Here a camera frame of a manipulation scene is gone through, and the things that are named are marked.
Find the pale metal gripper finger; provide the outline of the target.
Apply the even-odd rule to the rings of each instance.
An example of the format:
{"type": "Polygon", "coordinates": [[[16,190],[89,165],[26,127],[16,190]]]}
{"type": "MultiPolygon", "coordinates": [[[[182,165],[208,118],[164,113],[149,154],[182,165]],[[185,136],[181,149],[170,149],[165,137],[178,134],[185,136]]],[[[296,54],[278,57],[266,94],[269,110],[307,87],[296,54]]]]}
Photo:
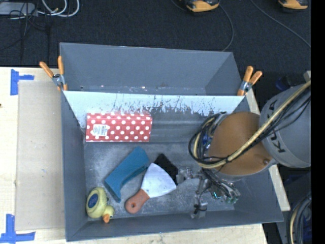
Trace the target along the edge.
{"type": "Polygon", "coordinates": [[[179,168],[177,174],[177,184],[180,185],[186,180],[198,179],[199,181],[203,180],[203,174],[199,170],[197,172],[193,171],[191,167],[179,168]]]}
{"type": "Polygon", "coordinates": [[[203,194],[208,190],[208,185],[205,181],[200,181],[194,195],[193,211],[190,215],[192,219],[200,219],[205,216],[208,203],[203,200],[203,194]]]}

